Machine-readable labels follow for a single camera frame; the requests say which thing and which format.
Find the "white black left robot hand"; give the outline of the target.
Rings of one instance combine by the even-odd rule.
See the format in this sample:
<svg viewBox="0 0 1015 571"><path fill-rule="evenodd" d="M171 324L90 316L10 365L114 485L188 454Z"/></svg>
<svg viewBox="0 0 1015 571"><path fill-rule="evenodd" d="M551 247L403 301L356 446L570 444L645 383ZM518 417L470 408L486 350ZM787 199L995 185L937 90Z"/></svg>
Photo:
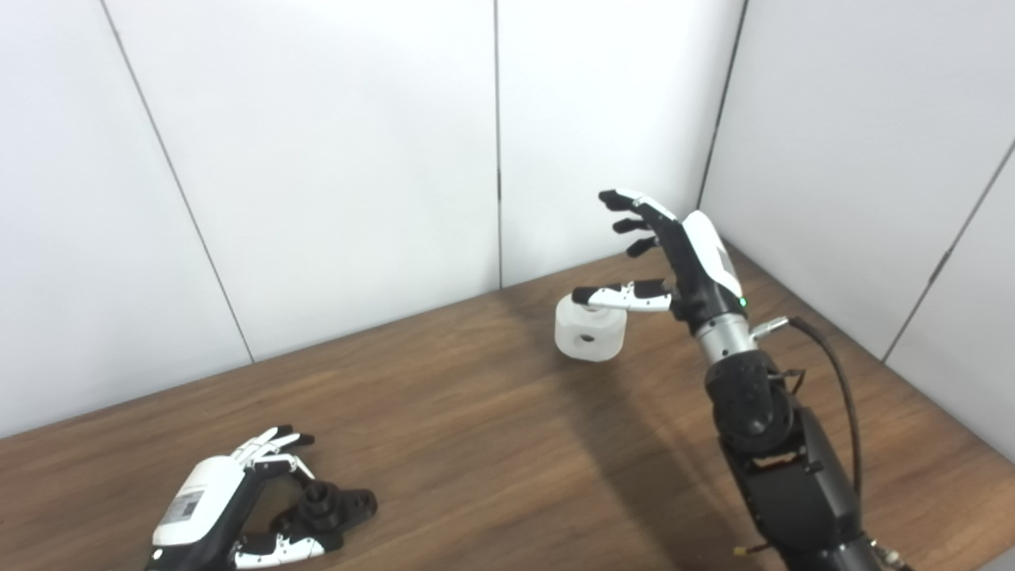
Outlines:
<svg viewBox="0 0 1015 571"><path fill-rule="evenodd" d="M291 521L267 534L243 528L272 478L291 476L307 490L316 477L290 449L314 437L290 425L270 427L231 453L196 463L151 538L146 570L272 569L339 550L336 531L312 531Z"/></svg>

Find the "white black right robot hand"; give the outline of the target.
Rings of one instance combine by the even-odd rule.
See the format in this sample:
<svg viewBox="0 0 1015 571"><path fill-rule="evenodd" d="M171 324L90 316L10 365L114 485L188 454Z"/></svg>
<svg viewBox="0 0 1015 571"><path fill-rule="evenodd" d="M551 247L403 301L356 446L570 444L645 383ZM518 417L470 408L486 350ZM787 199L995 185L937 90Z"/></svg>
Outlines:
<svg viewBox="0 0 1015 571"><path fill-rule="evenodd" d="M627 211L631 218L613 223L616 234L647 231L632 243L627 256L637 258L653 248L662 249L675 281L652 281L581 286L570 294L576 305L615 308L627 312L669 312L684 322L691 332L722 315L745 316L742 285L714 225L701 211L678 220L656 199L642 193L613 189L599 192L598 198L611 211Z"/></svg>

